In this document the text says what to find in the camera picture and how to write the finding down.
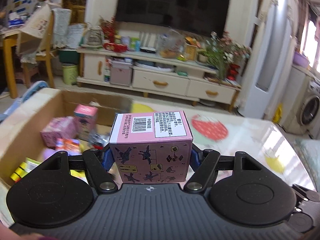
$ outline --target tv stand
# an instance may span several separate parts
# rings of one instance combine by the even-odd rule
[[[229,105],[228,110],[230,112],[241,90],[239,87],[205,80],[205,73],[216,73],[217,70],[199,65],[194,61],[183,62],[146,52],[127,51],[124,53],[115,53],[104,49],[77,49],[77,52],[81,54],[80,75],[77,78],[79,86],[81,86],[82,83],[87,83],[139,91],[143,92],[144,97],[148,97],[148,94],[151,93],[186,99],[192,101],[193,106],[195,106],[200,99],[205,99]],[[177,71],[187,72],[188,76],[179,76],[173,72],[160,72],[133,66],[132,84],[130,86],[115,85],[104,81],[104,70],[101,70],[101,64],[104,66],[106,56],[130,57],[132,59],[174,65]]]

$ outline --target wall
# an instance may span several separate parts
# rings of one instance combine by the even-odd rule
[[[92,23],[97,24],[99,16],[109,20],[116,11],[118,0],[95,0],[92,10],[94,10]],[[251,40],[253,22],[258,0],[230,0],[226,30],[231,38],[239,43],[248,45]],[[161,33],[163,27],[154,27],[144,24],[124,23],[120,25],[121,35],[130,35],[135,30]]]

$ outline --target red strawberry pattern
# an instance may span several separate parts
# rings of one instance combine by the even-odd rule
[[[211,117],[197,114],[192,117],[191,124],[203,136],[214,141],[223,140],[229,134],[222,122]]]

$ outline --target television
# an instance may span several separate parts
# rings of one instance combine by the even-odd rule
[[[160,25],[221,37],[229,0],[118,0],[116,21]]]

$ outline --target floor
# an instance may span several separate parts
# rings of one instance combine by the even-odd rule
[[[221,114],[230,114],[228,111],[224,110],[220,105],[216,105],[215,107],[208,107],[198,103],[196,106],[192,106],[191,101],[178,99],[178,98],[171,98],[171,97],[165,97],[165,96],[159,96],[159,95],[153,95],[153,94],[149,94],[148,98],[144,98],[142,92],[137,92],[137,91],[122,90],[122,89],[102,87],[102,86],[90,85],[90,84],[83,84],[83,87],[77,87],[76,85],[71,86],[71,85],[66,85],[63,82],[62,77],[60,76],[55,76],[54,82],[55,82],[56,88],[61,90],[63,89],[78,90],[78,91],[83,90],[83,91],[93,92],[93,93],[119,95],[119,96],[129,97],[133,100],[137,100],[141,102],[149,102],[149,103],[168,105],[168,106],[180,106],[182,109],[192,108],[192,109],[216,112]],[[23,95],[23,93],[27,90],[27,88],[23,84],[17,84],[17,89],[18,89],[19,96]],[[0,113],[3,113],[13,103],[13,101],[14,99],[11,99],[10,97],[1,98]],[[294,143],[296,138],[309,139],[308,134],[299,136],[299,135],[286,133],[279,126],[278,128],[282,132],[284,137],[289,141],[290,144]]]

